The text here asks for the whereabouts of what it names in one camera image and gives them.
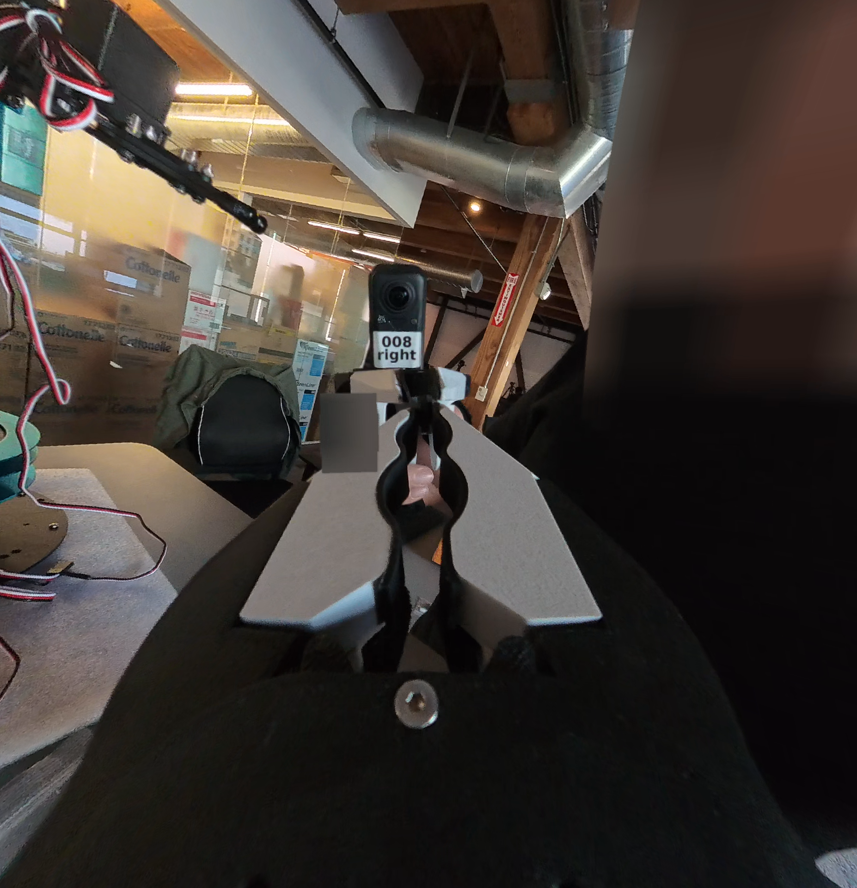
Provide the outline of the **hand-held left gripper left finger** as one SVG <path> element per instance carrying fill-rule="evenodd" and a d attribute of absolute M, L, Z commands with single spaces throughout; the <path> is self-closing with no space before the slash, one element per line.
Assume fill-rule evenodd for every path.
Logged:
<path fill-rule="evenodd" d="M 412 614 L 399 514 L 419 422 L 402 410 L 378 432 L 377 471 L 309 482 L 239 618 L 329 635 L 365 667 L 397 667 Z"/>

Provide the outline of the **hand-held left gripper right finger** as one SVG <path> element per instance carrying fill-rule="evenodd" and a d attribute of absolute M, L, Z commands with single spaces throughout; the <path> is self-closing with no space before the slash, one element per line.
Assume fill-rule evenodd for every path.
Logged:
<path fill-rule="evenodd" d="M 432 646 L 447 660 L 479 660 L 528 629 L 599 621 L 533 474 L 450 409 L 436 411 L 432 449 L 450 510 Z"/>

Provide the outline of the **blue toy robot arm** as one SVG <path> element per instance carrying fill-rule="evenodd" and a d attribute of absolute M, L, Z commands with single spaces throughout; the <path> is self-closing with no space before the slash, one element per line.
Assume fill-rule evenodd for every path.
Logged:
<path fill-rule="evenodd" d="M 187 155 L 164 147 L 136 116 L 111 117 L 105 105 L 115 94 L 101 72 L 69 41 L 63 13 L 53 2 L 0 2 L 0 102 L 30 102 L 56 131 L 85 131 L 110 147 L 120 158 L 154 173 L 196 203 L 212 203 L 256 234 L 266 219 L 250 206 L 213 185 L 211 175 Z M 92 512 L 141 520 L 134 512 L 85 505 L 63 505 L 39 500 L 29 489 L 35 477 L 34 434 L 28 434 L 37 402 L 50 393 L 59 406 L 68 405 L 71 385 L 53 368 L 36 320 L 34 300 L 0 226 L 0 282 L 6 295 L 10 327 L 0 332 L 0 343 L 16 327 L 21 305 L 31 343 L 46 375 L 46 383 L 25 403 L 21 416 L 0 413 L 0 505 L 11 497 L 60 512 Z"/>

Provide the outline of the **person's right hand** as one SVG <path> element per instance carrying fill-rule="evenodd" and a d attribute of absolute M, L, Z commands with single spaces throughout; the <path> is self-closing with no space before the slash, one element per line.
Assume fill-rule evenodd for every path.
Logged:
<path fill-rule="evenodd" d="M 403 505 L 423 503 L 441 512 L 449 507 L 441 495 L 440 462 L 427 435 L 421 435 L 417 442 L 416 456 L 407 466 L 409 493 Z"/>

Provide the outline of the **red white sign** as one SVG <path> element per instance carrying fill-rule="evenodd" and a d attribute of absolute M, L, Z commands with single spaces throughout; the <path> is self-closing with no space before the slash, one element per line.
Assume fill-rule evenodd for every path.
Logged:
<path fill-rule="evenodd" d="M 490 323 L 494 327 L 502 327 L 508 316 L 508 310 L 513 297 L 516 295 L 520 274 L 516 272 L 508 272 L 505 282 L 501 286 L 500 294 L 494 306 L 493 313 L 490 317 Z"/>

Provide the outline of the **wooden pillar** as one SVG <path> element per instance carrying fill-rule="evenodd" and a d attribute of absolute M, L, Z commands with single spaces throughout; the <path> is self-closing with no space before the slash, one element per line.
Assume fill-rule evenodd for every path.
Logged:
<path fill-rule="evenodd" d="M 527 215 L 508 272 L 520 274 L 518 289 L 502 327 L 487 323 L 470 375 L 473 392 L 465 400 L 471 424 L 479 431 L 492 416 L 513 369 L 539 302 L 539 291 L 554 262 L 565 220 Z"/>

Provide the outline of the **black office chair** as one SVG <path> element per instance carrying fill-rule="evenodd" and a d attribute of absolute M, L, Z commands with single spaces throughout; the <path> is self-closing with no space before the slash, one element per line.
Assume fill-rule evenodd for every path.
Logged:
<path fill-rule="evenodd" d="M 300 443 L 298 422 L 284 396 L 250 373 L 219 385 L 199 407 L 187 439 L 196 475 L 235 479 L 286 476 Z"/>

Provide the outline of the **green jacket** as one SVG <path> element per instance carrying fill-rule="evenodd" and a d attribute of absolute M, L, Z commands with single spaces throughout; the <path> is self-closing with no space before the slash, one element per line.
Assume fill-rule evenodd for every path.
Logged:
<path fill-rule="evenodd" d="M 269 383 L 299 430 L 298 388 L 289 364 L 247 361 L 192 345 L 178 356 L 165 377 L 153 437 L 156 449 L 169 452 L 179 446 L 197 425 L 202 406 L 235 376 L 253 376 Z"/>

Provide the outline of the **person's dark clothing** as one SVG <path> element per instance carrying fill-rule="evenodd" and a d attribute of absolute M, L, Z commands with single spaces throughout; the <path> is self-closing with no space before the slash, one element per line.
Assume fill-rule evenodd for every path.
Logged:
<path fill-rule="evenodd" d="M 648 290 L 490 423 L 698 638 L 816 858 L 857 847 L 857 305 Z"/>

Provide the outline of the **white foam mat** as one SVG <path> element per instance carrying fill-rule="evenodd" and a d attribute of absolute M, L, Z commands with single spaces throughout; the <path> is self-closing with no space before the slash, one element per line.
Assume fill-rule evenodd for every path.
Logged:
<path fill-rule="evenodd" d="M 60 503 L 115 505 L 84 469 L 37 470 L 33 492 Z M 154 564 L 123 517 L 71 512 L 57 558 L 92 576 L 132 576 Z M 0 598 L 0 635 L 20 667 L 0 702 L 0 771 L 97 721 L 135 652 L 176 596 L 161 572 L 135 583 L 52 583 L 49 602 Z M 12 674 L 0 649 L 0 691 Z"/>

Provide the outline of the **person's white shoe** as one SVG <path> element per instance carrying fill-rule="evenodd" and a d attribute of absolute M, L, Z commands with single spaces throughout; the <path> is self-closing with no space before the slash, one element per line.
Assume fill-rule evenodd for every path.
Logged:
<path fill-rule="evenodd" d="M 814 863 L 838 887 L 857 887 L 857 847 L 827 851 L 817 856 Z"/>

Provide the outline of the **silver air duct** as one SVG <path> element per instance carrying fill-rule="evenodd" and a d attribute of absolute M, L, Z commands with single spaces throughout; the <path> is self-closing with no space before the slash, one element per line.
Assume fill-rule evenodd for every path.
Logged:
<path fill-rule="evenodd" d="M 579 120 L 527 147 L 391 109 L 357 110 L 352 135 L 376 169 L 412 173 L 506 208 L 568 218 L 608 174 L 638 2 L 564 2 Z"/>

